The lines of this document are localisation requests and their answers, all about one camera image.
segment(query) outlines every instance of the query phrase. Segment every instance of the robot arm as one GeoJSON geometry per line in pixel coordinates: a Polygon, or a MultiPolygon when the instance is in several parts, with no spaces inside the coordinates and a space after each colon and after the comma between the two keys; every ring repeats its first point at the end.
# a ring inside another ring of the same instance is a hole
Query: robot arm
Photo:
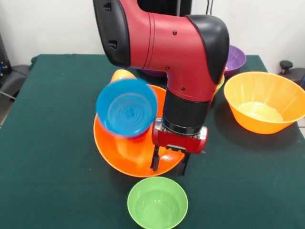
{"type": "Polygon", "coordinates": [[[145,12],[137,0],[93,3],[103,48],[112,64],[167,72],[163,117],[154,124],[153,143],[200,153],[207,136],[205,118],[227,61],[226,25],[207,15],[145,12]]]}

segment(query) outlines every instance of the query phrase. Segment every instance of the plastic bowl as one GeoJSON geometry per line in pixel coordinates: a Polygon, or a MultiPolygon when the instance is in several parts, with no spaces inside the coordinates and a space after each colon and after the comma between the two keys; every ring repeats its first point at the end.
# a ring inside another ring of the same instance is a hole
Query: plastic bowl
{"type": "MultiPolygon", "coordinates": [[[[157,116],[162,117],[166,91],[154,85],[149,85],[155,92],[158,101],[157,116]]],[[[101,156],[116,170],[132,177],[152,177],[173,169],[183,159],[184,154],[160,147],[160,162],[157,171],[153,171],[152,163],[154,144],[152,142],[152,127],[138,138],[128,139],[116,136],[107,131],[94,119],[93,134],[96,146],[101,156]]]]}
{"type": "Polygon", "coordinates": [[[142,228],[171,229],[184,219],[188,200],[185,191],[173,180],[151,177],[131,189],[127,208],[142,228]]]}
{"type": "Polygon", "coordinates": [[[243,51],[233,45],[230,45],[224,75],[232,75],[246,63],[246,60],[247,57],[243,51]]]}
{"type": "Polygon", "coordinates": [[[118,69],[114,72],[111,78],[111,83],[117,80],[122,80],[122,79],[137,79],[134,74],[131,72],[125,70],[125,69],[118,69]]]}
{"type": "Polygon", "coordinates": [[[132,138],[147,131],[155,120],[157,99],[144,81],[120,79],[102,90],[96,112],[111,133],[132,138]]]}
{"type": "Polygon", "coordinates": [[[220,88],[222,87],[222,85],[224,84],[224,75],[220,81],[220,84],[217,85],[217,88],[216,88],[216,91],[215,91],[215,94],[220,90],[220,88]]]}
{"type": "Polygon", "coordinates": [[[258,134],[279,132],[305,116],[305,91],[276,74],[238,74],[225,84],[224,95],[236,121],[258,134]]]}

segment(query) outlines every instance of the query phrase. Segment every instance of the large orange bowl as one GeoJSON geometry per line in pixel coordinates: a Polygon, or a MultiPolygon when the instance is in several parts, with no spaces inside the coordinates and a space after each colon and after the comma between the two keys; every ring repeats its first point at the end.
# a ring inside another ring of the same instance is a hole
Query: large orange bowl
{"type": "Polygon", "coordinates": [[[238,74],[225,84],[224,95],[237,122],[258,134],[279,132],[305,116],[305,91],[276,74],[238,74]]]}
{"type": "MultiPolygon", "coordinates": [[[[157,116],[162,117],[166,91],[150,85],[158,101],[157,116]]],[[[183,159],[184,154],[160,147],[160,162],[157,171],[150,169],[154,145],[152,127],[138,138],[126,139],[114,136],[105,130],[96,116],[93,125],[94,140],[102,157],[118,171],[132,177],[152,177],[168,172],[183,159]]]]}

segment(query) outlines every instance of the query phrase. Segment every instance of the table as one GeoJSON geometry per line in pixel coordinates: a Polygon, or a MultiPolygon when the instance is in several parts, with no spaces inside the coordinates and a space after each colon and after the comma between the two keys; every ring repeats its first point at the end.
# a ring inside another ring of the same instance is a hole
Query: table
{"type": "MultiPolygon", "coordinates": [[[[265,71],[248,56],[241,71],[265,71]]],[[[137,229],[126,201],[138,178],[100,156],[95,102],[116,67],[103,55],[40,55],[0,130],[0,227],[137,229]]],[[[179,229],[305,228],[305,140],[297,124],[258,135],[234,120],[223,90],[206,125],[205,154],[184,177],[179,229]]]]}

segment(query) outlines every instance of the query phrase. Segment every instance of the cable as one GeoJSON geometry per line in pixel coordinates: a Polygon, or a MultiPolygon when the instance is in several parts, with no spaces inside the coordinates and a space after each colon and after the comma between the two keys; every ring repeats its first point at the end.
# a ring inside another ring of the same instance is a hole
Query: cable
{"type": "Polygon", "coordinates": [[[210,7],[210,15],[212,15],[213,3],[214,3],[214,0],[212,0],[212,2],[211,2],[211,7],[210,7]]]}
{"type": "Polygon", "coordinates": [[[13,97],[13,96],[11,96],[11,95],[9,95],[9,94],[6,94],[5,92],[2,92],[2,91],[0,91],[0,94],[4,95],[4,96],[6,96],[6,97],[9,97],[10,99],[13,99],[13,100],[16,99],[15,97],[13,97]]]}
{"type": "Polygon", "coordinates": [[[207,0],[208,1],[208,4],[206,6],[206,11],[205,11],[205,14],[208,15],[208,12],[209,12],[209,6],[210,6],[210,0],[207,0]]]}

